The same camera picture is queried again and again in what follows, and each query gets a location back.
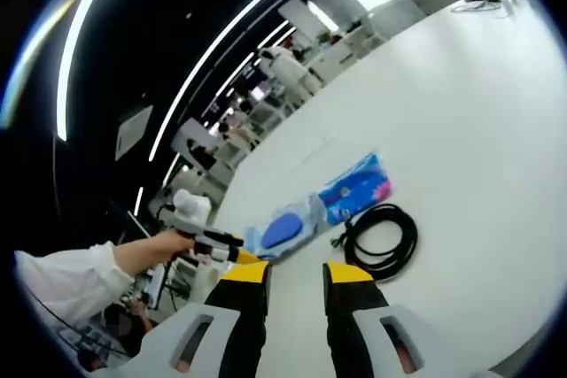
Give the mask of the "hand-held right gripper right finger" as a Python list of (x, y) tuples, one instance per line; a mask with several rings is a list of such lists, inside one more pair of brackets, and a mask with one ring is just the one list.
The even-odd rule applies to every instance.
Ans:
[(322, 265), (327, 343), (337, 377), (495, 377), (456, 357), (425, 320), (389, 305), (369, 273)]

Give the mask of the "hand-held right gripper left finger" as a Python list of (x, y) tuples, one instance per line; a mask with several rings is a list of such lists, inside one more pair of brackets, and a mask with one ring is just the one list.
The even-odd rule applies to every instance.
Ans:
[(92, 377), (254, 377), (266, 342), (271, 265), (234, 266), (142, 340), (137, 356)]

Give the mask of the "person's left hand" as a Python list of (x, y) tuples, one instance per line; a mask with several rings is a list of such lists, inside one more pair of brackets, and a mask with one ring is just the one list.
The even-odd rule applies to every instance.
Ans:
[(180, 234), (174, 229), (168, 229), (159, 234), (161, 249), (170, 256), (181, 253), (189, 254), (195, 247), (193, 238)]

